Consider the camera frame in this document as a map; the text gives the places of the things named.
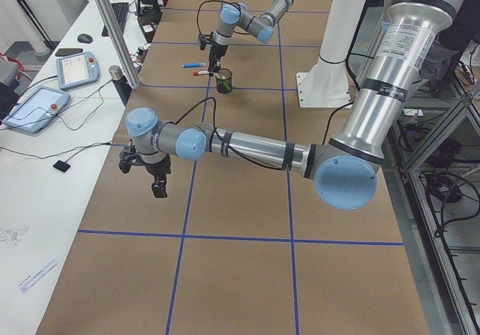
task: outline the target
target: blue joint cap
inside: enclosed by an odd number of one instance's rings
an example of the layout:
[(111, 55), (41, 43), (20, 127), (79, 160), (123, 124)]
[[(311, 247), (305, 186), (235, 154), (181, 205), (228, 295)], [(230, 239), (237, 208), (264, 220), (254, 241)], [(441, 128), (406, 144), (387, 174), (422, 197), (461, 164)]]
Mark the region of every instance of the blue joint cap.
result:
[(260, 33), (258, 33), (258, 36), (256, 38), (260, 40), (262, 43), (267, 44), (272, 38), (274, 32), (275, 31), (271, 26), (267, 26), (264, 29), (262, 29)]
[(324, 202), (341, 210), (369, 203), (377, 190), (377, 175), (365, 160), (352, 155), (332, 157), (315, 172), (315, 189)]
[(233, 5), (227, 4), (222, 7), (220, 19), (226, 24), (236, 24), (240, 20), (240, 11)]
[(157, 122), (157, 114), (150, 108), (136, 108), (129, 112), (125, 119), (128, 135), (132, 138), (152, 131)]
[(197, 129), (186, 129), (177, 138), (175, 152), (185, 160), (198, 160), (205, 153), (207, 137)]

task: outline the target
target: black cup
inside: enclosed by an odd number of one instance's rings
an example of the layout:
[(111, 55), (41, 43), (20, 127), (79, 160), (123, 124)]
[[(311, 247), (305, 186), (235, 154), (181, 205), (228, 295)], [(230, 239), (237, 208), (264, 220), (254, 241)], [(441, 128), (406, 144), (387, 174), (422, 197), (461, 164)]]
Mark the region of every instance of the black cup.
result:
[(214, 76), (219, 93), (228, 94), (232, 91), (232, 72), (229, 69), (220, 69)]

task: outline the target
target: red marker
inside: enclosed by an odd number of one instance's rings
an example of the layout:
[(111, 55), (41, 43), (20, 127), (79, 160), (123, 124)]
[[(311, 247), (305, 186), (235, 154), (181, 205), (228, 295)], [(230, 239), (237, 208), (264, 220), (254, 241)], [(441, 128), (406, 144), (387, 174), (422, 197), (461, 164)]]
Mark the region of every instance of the red marker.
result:
[(210, 72), (208, 70), (201, 70), (201, 71), (194, 71), (193, 76), (199, 76), (199, 75), (208, 75)]

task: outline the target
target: black keyboard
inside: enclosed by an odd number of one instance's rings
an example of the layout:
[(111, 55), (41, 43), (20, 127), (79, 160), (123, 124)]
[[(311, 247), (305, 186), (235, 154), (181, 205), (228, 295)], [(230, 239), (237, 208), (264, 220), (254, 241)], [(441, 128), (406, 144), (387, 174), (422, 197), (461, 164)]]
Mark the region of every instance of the black keyboard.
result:
[[(120, 25), (121, 33), (125, 30), (125, 24), (127, 23), (128, 16), (128, 3), (112, 3), (113, 13), (115, 13), (115, 18)], [(108, 37), (108, 29), (104, 25), (102, 30), (102, 37)]]

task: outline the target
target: white table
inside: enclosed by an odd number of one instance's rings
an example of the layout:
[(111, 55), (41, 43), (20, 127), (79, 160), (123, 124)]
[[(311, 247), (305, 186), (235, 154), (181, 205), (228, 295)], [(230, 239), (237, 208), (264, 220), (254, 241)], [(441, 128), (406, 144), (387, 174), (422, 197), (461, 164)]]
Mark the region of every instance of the white table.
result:
[[(100, 67), (100, 79), (95, 84), (70, 91), (69, 105), (107, 82), (110, 65), (120, 65), (110, 38), (101, 37), (102, 28), (100, 14), (95, 2), (91, 1), (59, 45), (93, 52)], [(77, 36), (81, 33), (90, 34), (93, 43), (78, 43)], [(129, 14), (124, 37), (132, 54), (146, 43), (133, 14)], [(55, 56), (50, 57), (34, 82), (56, 75), (55, 59)], [(42, 84), (58, 88), (56, 79)], [(35, 136), (3, 130), (5, 126), (2, 126), (0, 146), (45, 156), (76, 146), (110, 141), (125, 108), (111, 83), (101, 92), (104, 104), (78, 131), (67, 129), (58, 119)], [(61, 116), (70, 126), (76, 127), (100, 102), (96, 94)], [(72, 159), (66, 173), (52, 165), (57, 160), (68, 159), (73, 153), (35, 160), (0, 151), (0, 334), (32, 335), (37, 330), (108, 150), (107, 146), (85, 150)], [(39, 271), (48, 264), (52, 270), (41, 277)], [(38, 274), (36, 283), (31, 278), (35, 274)], [(19, 287), (24, 280), (34, 283), (26, 292)]]

